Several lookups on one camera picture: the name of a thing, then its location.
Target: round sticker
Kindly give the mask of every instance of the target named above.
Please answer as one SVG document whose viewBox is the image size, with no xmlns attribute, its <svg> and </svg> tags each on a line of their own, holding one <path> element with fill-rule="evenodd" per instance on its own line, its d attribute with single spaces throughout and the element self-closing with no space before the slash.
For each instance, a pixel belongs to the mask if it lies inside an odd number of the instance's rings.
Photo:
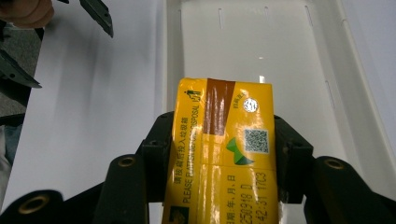
<svg viewBox="0 0 396 224">
<path fill-rule="evenodd" d="M 247 98 L 244 101 L 244 108 L 247 112 L 255 112 L 258 107 L 259 104 L 257 104 L 257 101 L 255 99 Z"/>
</svg>

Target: screw hole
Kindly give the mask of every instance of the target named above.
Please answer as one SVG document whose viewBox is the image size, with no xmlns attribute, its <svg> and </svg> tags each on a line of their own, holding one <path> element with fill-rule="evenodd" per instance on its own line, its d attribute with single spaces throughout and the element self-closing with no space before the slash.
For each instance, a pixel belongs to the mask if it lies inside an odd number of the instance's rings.
<svg viewBox="0 0 396 224">
<path fill-rule="evenodd" d="M 341 163 L 340 161 L 333 160 L 333 159 L 327 159 L 324 161 L 328 166 L 332 167 L 333 169 L 336 170 L 342 170 L 344 169 L 344 164 Z"/>
<path fill-rule="evenodd" d="M 46 206 L 49 201 L 50 196 L 48 196 L 47 194 L 35 196 L 34 198 L 31 198 L 23 203 L 18 209 L 18 212 L 23 215 L 32 214 Z"/>
<path fill-rule="evenodd" d="M 126 157 L 126 158 L 122 158 L 121 160 L 119 160 L 120 167 L 132 166 L 134 163 L 135 163 L 135 160 L 133 157 Z"/>
<path fill-rule="evenodd" d="M 282 148 L 282 151 L 283 151 L 283 153 L 285 153 L 286 155 L 289 155 L 289 153 L 290 153 L 290 150 L 289 150 L 288 147 L 283 147 L 283 148 Z"/>
</svg>

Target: brown stripe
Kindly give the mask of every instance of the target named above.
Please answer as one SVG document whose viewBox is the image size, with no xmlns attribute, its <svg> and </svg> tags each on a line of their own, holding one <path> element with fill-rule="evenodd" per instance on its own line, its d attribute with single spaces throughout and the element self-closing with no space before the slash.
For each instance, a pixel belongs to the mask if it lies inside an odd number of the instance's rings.
<svg viewBox="0 0 396 224">
<path fill-rule="evenodd" d="M 204 133 L 224 135 L 234 87 L 234 81 L 207 80 Z"/>
</svg>

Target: green leaf graphic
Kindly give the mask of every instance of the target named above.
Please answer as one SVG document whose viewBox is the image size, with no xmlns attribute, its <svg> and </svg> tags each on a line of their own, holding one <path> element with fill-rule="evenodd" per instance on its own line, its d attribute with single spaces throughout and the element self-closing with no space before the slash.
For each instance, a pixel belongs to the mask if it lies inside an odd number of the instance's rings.
<svg viewBox="0 0 396 224">
<path fill-rule="evenodd" d="M 231 139 L 230 142 L 227 144 L 227 149 L 233 152 L 233 163 L 235 165 L 248 165 L 253 163 L 254 161 L 246 158 L 241 151 L 239 150 L 238 146 L 236 145 L 235 138 Z"/>
</svg>

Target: white plastic surface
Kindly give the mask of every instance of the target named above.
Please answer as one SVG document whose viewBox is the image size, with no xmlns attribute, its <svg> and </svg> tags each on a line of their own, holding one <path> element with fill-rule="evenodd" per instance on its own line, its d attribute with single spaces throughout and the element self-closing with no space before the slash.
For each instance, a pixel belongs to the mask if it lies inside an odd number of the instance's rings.
<svg viewBox="0 0 396 224">
<path fill-rule="evenodd" d="M 103 182 L 163 112 L 163 1 L 104 2 L 114 38 L 79 1 L 53 1 L 35 72 L 43 88 L 32 90 L 3 208 L 37 189 L 66 200 Z M 160 208 L 150 207 L 153 223 Z"/>
<path fill-rule="evenodd" d="M 345 0 L 361 15 L 357 1 Z M 134 153 L 155 117 L 173 109 L 184 76 L 265 76 L 276 113 L 314 145 L 315 156 L 347 160 L 373 190 L 396 199 L 394 156 L 375 106 L 386 105 L 379 112 L 393 118 L 394 99 L 381 97 L 394 89 L 381 86 L 394 79 L 370 77 L 361 65 L 339 0 L 104 2 L 114 39 L 78 1 L 54 2 L 35 74 L 44 88 L 32 91 L 4 208 L 36 189 L 57 189 L 67 199 L 103 181 L 111 160 Z M 376 45 L 368 49 L 380 54 Z M 284 211 L 282 223 L 305 223 L 300 205 Z M 150 213 L 159 223 L 159 207 Z"/>
<path fill-rule="evenodd" d="M 367 80 L 396 155 L 396 1 L 344 0 Z"/>
<path fill-rule="evenodd" d="M 395 157 L 341 1 L 168 0 L 167 57 L 171 100 L 180 77 L 265 76 L 276 114 L 315 157 L 348 161 L 396 199 Z M 286 207 L 282 223 L 305 223 L 301 206 Z"/>
</svg>

